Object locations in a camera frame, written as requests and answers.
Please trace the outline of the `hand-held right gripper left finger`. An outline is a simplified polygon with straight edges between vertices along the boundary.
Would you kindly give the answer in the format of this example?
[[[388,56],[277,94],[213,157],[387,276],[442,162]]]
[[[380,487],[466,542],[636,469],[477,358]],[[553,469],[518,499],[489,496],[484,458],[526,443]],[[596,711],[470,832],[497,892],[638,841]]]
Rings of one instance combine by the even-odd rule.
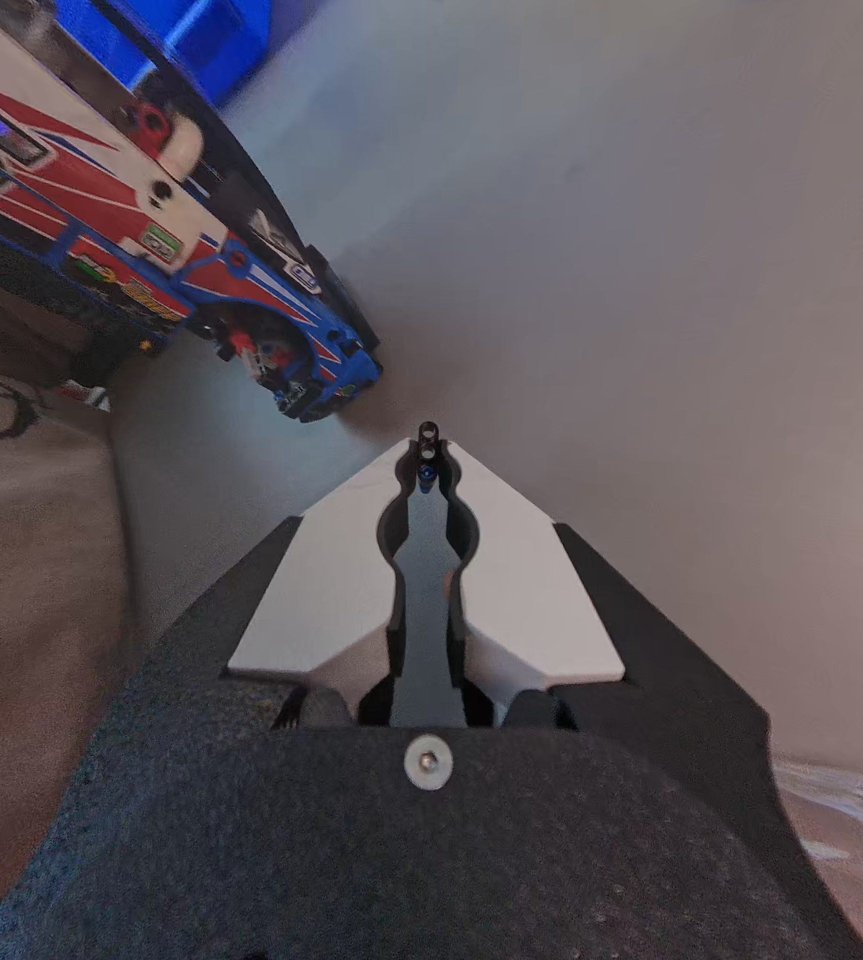
[[[402,439],[300,517],[228,663],[234,676],[395,676],[401,597],[380,521],[403,493]]]

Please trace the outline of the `blue plastic bin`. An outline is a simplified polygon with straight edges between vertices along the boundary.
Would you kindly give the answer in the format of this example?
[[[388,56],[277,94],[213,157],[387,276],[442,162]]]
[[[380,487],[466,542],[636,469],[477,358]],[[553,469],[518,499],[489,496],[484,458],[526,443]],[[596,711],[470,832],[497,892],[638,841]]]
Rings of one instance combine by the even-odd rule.
[[[111,2],[213,107],[269,53],[274,6],[272,1]]]

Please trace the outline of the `grey desk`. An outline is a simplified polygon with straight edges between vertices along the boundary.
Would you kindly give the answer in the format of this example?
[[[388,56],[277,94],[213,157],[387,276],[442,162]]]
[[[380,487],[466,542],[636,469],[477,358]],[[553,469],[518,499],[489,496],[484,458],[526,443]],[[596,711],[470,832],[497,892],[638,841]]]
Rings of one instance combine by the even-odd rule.
[[[166,639],[228,640],[310,503],[430,416],[590,539],[770,713],[863,773],[863,2],[322,2],[226,119],[384,342],[342,421],[288,426],[180,336],[118,376],[142,626],[249,555]],[[642,761],[497,747],[448,802],[366,739],[180,732],[112,906],[168,897],[146,955],[849,957],[793,932]]]

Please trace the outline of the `black toy beam blue pin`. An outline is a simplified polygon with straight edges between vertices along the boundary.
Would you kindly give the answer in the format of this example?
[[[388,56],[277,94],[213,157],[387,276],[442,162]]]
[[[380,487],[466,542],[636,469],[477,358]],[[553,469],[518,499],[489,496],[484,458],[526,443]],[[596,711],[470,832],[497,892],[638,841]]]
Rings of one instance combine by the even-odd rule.
[[[417,438],[417,486],[422,495],[430,493],[438,482],[440,467],[440,438],[438,425],[423,421]]]

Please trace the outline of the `clear plastic bag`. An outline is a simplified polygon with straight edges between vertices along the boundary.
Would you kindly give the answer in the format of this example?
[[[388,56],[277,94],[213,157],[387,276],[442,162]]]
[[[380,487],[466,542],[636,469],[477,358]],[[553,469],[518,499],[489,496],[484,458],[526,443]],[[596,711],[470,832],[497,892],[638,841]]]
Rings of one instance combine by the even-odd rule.
[[[772,774],[805,852],[863,875],[863,774],[778,759]]]

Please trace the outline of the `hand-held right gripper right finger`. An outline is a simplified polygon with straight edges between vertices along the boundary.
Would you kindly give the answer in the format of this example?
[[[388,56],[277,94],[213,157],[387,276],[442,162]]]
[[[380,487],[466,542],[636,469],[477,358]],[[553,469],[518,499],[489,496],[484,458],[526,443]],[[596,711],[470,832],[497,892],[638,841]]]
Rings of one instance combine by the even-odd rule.
[[[622,680],[626,667],[552,518],[459,445],[447,450],[477,534],[453,581],[465,678],[480,690]]]

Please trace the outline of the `person's beige hoodie torso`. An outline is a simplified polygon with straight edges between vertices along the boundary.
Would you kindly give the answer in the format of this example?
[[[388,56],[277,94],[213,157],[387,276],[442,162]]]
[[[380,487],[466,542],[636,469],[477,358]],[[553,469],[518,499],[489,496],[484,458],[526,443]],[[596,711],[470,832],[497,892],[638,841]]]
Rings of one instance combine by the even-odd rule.
[[[109,420],[65,392],[86,338],[0,289],[0,901],[132,661]]]

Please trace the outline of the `toy brick race car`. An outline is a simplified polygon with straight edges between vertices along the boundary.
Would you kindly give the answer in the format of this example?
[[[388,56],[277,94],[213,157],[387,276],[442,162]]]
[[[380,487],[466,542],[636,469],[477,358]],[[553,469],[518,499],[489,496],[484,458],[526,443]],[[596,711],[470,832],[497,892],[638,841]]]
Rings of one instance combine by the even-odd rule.
[[[383,374],[217,108],[111,2],[0,2],[0,286],[88,330],[69,365],[83,389],[178,330],[302,424]]]

